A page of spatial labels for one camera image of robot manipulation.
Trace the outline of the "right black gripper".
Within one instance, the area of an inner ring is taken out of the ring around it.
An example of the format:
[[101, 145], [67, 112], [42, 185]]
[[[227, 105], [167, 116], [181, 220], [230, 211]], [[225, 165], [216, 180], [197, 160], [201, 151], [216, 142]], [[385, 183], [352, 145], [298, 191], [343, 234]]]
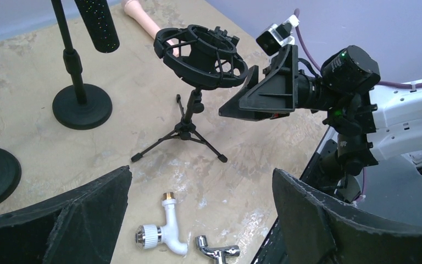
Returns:
[[219, 115], [260, 121], [298, 108], [321, 110], [317, 79], [300, 71], [298, 63], [298, 48], [286, 45], [263, 69], [263, 80], [259, 80], [259, 66], [250, 67], [242, 88], [219, 108]]

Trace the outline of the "black tripod shock-mount stand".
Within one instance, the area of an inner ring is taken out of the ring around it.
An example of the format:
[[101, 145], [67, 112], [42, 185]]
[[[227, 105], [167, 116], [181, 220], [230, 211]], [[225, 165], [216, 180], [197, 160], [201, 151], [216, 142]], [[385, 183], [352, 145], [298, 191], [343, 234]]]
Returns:
[[182, 105], [181, 96], [176, 95], [181, 119], [174, 129], [132, 156], [132, 162], [139, 161], [147, 152], [170, 139], [204, 144], [216, 154], [218, 160], [227, 162], [227, 157], [197, 132], [192, 116], [204, 111], [201, 102], [203, 90], [233, 88], [245, 81], [248, 66], [237, 52], [239, 40], [237, 36], [228, 35], [227, 30], [218, 26], [208, 29], [191, 24], [185, 28], [169, 27], [157, 32], [153, 44], [156, 55], [180, 80], [194, 89], [186, 106]]

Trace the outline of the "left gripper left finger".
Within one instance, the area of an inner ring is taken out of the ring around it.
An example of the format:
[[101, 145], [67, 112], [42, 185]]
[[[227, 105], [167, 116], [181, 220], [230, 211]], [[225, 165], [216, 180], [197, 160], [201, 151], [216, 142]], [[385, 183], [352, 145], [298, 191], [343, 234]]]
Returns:
[[110, 263], [131, 181], [130, 168], [122, 166], [0, 215], [0, 263]]

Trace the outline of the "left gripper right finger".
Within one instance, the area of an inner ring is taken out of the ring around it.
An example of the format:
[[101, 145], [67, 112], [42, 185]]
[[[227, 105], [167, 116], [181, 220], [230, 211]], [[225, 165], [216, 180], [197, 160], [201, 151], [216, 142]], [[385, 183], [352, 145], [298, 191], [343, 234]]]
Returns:
[[333, 197], [323, 203], [341, 263], [422, 263], [422, 227], [367, 213]]

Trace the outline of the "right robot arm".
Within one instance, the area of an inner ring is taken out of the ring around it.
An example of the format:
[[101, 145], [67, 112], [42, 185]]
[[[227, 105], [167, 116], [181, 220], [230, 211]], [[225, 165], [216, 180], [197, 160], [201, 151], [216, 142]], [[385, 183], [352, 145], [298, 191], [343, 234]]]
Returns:
[[222, 117], [260, 121], [297, 109], [325, 112], [323, 124], [337, 133], [337, 148], [319, 158], [304, 181], [328, 195], [345, 189], [366, 167], [422, 150], [422, 82], [388, 84], [365, 50], [350, 45], [331, 56], [319, 74], [280, 48], [263, 70], [252, 66], [243, 87], [219, 108]]

